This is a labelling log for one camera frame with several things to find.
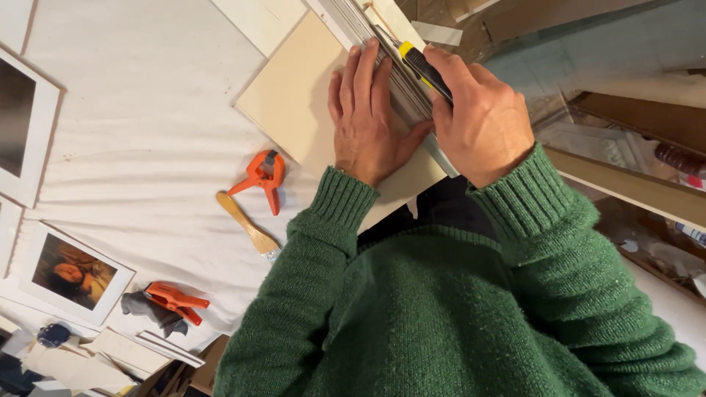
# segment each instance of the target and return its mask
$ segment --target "paint brush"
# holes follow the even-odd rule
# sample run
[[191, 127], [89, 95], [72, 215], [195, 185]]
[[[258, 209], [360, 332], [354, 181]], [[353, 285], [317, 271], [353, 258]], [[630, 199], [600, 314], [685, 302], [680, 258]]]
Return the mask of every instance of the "paint brush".
[[245, 212], [243, 212], [238, 203], [236, 203], [231, 196], [228, 196], [226, 192], [219, 191], [216, 193], [216, 200], [218, 200], [218, 203], [245, 229], [250, 239], [253, 240], [253, 245], [260, 254], [262, 254], [263, 258], [267, 259], [268, 262], [274, 262], [277, 256], [280, 255], [280, 251], [282, 251], [277, 240], [257, 227], [257, 225], [245, 215]]

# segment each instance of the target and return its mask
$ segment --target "yellow utility knife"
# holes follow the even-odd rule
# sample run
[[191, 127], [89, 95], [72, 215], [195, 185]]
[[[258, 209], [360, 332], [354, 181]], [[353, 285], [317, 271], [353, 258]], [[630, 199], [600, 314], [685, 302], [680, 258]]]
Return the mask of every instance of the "yellow utility knife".
[[387, 36], [395, 48], [397, 48], [402, 56], [402, 62], [414, 72], [415, 77], [424, 82], [424, 84], [427, 84], [428, 87], [433, 88], [449, 105], [453, 106], [451, 90], [449, 90], [446, 83], [443, 82], [441, 74], [426, 61], [424, 54], [415, 48], [411, 42], [395, 40], [395, 38], [390, 36], [380, 25], [375, 25], [375, 27]]

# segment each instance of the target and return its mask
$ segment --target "finger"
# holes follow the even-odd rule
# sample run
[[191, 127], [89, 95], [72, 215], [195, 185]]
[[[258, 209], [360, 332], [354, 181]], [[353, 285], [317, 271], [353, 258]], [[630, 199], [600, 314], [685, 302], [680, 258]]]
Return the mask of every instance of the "finger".
[[346, 61], [346, 67], [343, 71], [341, 90], [338, 93], [338, 97], [341, 102], [341, 109], [343, 109], [343, 114], [347, 116], [353, 114], [355, 101], [353, 93], [353, 79], [355, 78], [355, 71], [358, 69], [359, 60], [360, 48], [358, 48], [358, 46], [351, 47], [351, 50], [348, 51], [348, 61]]
[[386, 115], [390, 110], [390, 74], [393, 70], [393, 60], [386, 57], [378, 66], [373, 77], [373, 87], [370, 89], [370, 103], [373, 114]]
[[498, 78], [495, 77], [490, 70], [485, 69], [479, 64], [468, 65], [468, 71], [471, 73], [475, 81], [478, 82], [478, 84], [491, 85], [499, 82]]
[[341, 109], [341, 99], [339, 93], [341, 91], [341, 80], [343, 77], [338, 71], [331, 73], [331, 82], [328, 84], [328, 112], [331, 113], [331, 119], [334, 123], [341, 120], [343, 109]]
[[434, 122], [419, 122], [412, 127], [409, 134], [405, 136], [397, 147], [398, 165], [402, 167], [407, 164], [414, 154], [414, 151], [424, 142], [429, 132], [434, 128]]
[[428, 45], [424, 48], [424, 58], [441, 74], [454, 99], [466, 96], [468, 87], [478, 84], [458, 55]]
[[436, 125], [436, 135], [445, 135], [451, 131], [451, 124], [453, 123], [453, 109], [435, 90], [429, 90], [429, 97], [433, 102], [431, 118], [434, 120], [434, 124]]
[[358, 70], [355, 72], [353, 81], [353, 92], [355, 96], [355, 108], [370, 112], [370, 85], [373, 82], [373, 70], [375, 69], [375, 59], [378, 57], [378, 39], [371, 38], [367, 47], [360, 56]]

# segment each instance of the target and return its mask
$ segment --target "wooden handle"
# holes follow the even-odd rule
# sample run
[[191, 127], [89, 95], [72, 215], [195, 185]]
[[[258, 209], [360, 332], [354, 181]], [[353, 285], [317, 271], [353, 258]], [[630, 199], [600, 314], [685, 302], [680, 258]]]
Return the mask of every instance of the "wooden handle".
[[248, 233], [248, 236], [253, 240], [253, 245], [261, 254], [280, 248], [280, 245], [270, 235], [263, 232], [259, 227], [255, 226], [252, 220], [245, 215], [245, 212], [240, 208], [238, 203], [224, 191], [216, 193], [216, 200], [228, 213], [240, 223], [240, 225]]

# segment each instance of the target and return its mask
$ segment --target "white cloth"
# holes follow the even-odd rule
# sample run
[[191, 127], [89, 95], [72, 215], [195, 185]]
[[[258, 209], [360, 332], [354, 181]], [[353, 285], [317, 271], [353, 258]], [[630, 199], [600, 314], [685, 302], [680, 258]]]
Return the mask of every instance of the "white cloth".
[[[25, 58], [66, 94], [10, 274], [23, 267], [36, 220], [45, 220], [135, 270], [128, 291], [164, 280], [206, 292], [203, 324], [172, 342], [203, 348], [232, 333], [270, 266], [214, 195], [243, 178], [256, 153], [276, 148], [232, 108], [265, 57], [208, 0], [40, 0]], [[235, 196], [280, 244], [318, 184], [285, 160], [278, 216], [261, 189]], [[105, 325], [159, 332], [119, 304]]]

